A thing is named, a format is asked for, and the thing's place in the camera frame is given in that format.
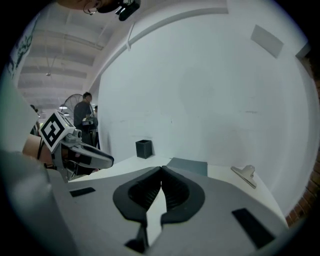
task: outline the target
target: dark shirt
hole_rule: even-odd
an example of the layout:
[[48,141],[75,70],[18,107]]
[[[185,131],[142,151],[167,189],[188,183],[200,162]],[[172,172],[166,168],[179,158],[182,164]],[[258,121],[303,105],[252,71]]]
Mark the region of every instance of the dark shirt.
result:
[[84,101],[79,102],[74,107],[73,124],[77,129],[82,130],[82,120],[86,115],[91,115],[90,104]]

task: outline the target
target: ceiling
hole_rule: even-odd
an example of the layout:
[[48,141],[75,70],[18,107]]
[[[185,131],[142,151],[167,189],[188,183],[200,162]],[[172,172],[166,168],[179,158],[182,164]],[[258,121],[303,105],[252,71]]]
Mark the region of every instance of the ceiling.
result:
[[161,2],[142,0],[140,9],[124,22],[114,12],[88,15],[57,3],[48,5],[37,19],[18,89],[40,112],[57,109],[70,95],[82,94],[96,56],[113,33]]

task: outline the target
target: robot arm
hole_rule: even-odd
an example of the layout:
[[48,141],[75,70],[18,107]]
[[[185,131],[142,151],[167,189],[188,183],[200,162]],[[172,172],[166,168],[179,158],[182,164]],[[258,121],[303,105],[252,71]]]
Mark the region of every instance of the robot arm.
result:
[[83,143],[81,130],[57,110],[39,133],[51,152],[54,169],[60,172],[65,182],[74,175],[90,174],[94,169],[107,169],[114,164],[112,156]]

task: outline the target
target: white table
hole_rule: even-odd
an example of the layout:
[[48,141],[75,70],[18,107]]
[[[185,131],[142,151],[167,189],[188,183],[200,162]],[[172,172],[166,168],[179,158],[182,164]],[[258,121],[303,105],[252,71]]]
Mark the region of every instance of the white table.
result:
[[[100,171],[92,173],[91,175],[83,176],[78,179],[74,179],[70,182],[80,182],[127,174],[148,167],[165,166],[170,161],[171,158],[165,158],[157,155],[153,155],[147,159],[142,159],[133,156],[114,164],[109,169],[102,169]],[[286,219],[282,214],[280,207],[278,206],[276,200],[274,199],[266,185],[259,178],[259,176],[256,173],[254,173],[253,179],[257,184],[256,188],[254,189],[242,178],[240,178],[235,172],[233,172],[230,168],[231,167],[229,166],[208,165],[208,177],[233,184],[237,188],[247,193],[250,197],[256,199],[261,204],[265,205],[267,208],[273,211],[285,223],[285,225],[287,225]],[[161,233],[162,228],[160,225],[160,217],[165,212],[167,212],[166,198],[165,194],[161,189],[146,214],[148,223],[147,236],[149,245],[152,245],[152,243]]]

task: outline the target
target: black cube container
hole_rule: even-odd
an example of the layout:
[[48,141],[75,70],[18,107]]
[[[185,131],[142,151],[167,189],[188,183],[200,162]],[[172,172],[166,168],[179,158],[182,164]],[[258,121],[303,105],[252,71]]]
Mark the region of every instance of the black cube container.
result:
[[147,159],[152,156],[152,141],[151,140],[140,140],[135,143],[136,156],[138,158]]

